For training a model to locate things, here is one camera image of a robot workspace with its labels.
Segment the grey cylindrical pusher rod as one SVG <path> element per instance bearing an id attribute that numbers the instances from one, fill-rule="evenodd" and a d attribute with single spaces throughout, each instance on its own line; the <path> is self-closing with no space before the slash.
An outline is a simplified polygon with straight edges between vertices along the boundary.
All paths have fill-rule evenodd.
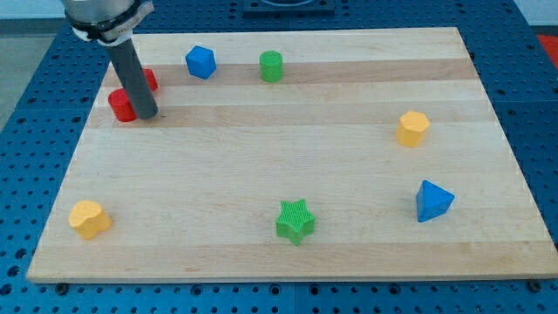
<path id="1" fill-rule="evenodd" d="M 151 119 L 158 113 L 158 107 L 150 85 L 133 46 L 133 41 L 126 41 L 105 48 L 112 61 L 132 109 L 139 119 Z"/>

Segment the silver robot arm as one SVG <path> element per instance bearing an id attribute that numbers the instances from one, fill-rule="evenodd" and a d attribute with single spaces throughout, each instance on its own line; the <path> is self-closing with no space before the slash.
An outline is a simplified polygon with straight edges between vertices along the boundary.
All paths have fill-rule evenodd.
<path id="1" fill-rule="evenodd" d="M 132 35 L 154 11 L 151 1 L 63 0 L 65 16 L 79 38 L 107 50 L 122 87 L 139 119 L 151 119 L 158 107 L 134 48 Z"/>

